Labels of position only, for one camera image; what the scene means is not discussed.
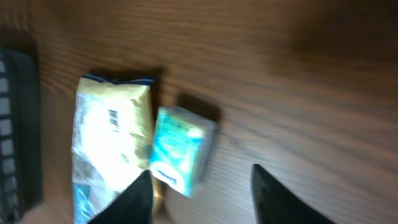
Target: blue box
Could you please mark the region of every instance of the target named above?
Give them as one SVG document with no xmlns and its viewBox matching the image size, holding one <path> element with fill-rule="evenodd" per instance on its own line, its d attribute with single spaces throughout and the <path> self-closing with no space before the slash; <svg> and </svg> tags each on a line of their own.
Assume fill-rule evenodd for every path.
<svg viewBox="0 0 398 224">
<path fill-rule="evenodd" d="M 201 181 L 216 123 L 180 107 L 161 107 L 150 170 L 159 180 L 192 197 Z"/>
</svg>

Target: yellow package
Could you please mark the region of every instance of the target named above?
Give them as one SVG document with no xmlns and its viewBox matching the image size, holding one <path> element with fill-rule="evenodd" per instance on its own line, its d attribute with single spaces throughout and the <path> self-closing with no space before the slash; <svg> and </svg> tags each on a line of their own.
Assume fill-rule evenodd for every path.
<svg viewBox="0 0 398 224">
<path fill-rule="evenodd" d="M 94 74 L 80 78 L 73 124 L 75 223 L 87 223 L 149 168 L 153 138 L 150 84 Z M 161 198 L 154 183 L 154 211 Z"/>
</svg>

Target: wooden table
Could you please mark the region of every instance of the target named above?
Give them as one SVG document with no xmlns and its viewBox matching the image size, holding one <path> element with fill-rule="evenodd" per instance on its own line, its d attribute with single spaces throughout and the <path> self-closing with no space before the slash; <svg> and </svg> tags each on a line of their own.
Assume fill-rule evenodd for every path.
<svg viewBox="0 0 398 224">
<path fill-rule="evenodd" d="M 71 133 L 79 77 L 161 74 L 223 114 L 193 199 L 173 190 L 156 223 L 255 223 L 259 163 L 337 223 L 398 220 L 398 4 L 316 0 L 36 0 L 44 208 L 72 223 Z"/>
</svg>

